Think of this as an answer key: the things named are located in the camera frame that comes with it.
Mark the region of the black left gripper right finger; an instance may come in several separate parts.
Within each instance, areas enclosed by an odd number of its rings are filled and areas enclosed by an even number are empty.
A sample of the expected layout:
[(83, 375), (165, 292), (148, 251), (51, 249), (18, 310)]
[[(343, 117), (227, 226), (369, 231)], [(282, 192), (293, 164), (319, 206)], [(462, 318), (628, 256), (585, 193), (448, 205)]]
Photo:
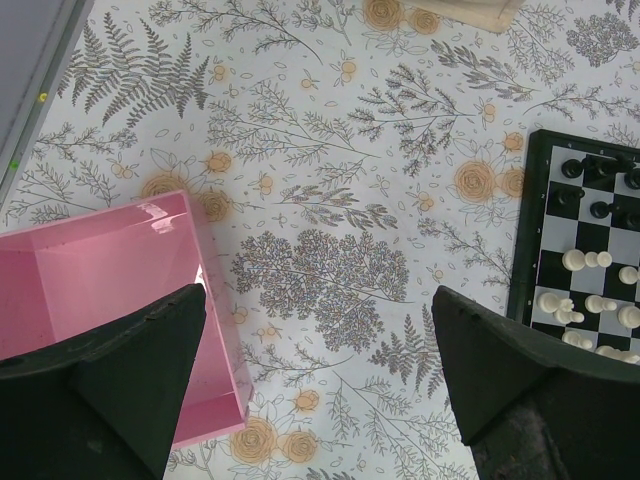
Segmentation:
[(638, 367), (446, 286), (432, 316), (451, 407), (480, 478), (638, 478)]

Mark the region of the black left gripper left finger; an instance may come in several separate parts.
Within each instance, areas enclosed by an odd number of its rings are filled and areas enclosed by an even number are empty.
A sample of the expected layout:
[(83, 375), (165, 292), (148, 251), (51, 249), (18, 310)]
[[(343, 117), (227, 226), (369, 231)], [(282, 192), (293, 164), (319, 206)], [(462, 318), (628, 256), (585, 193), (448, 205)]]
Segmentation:
[(160, 479), (205, 326), (189, 284), (1, 362), (4, 479)]

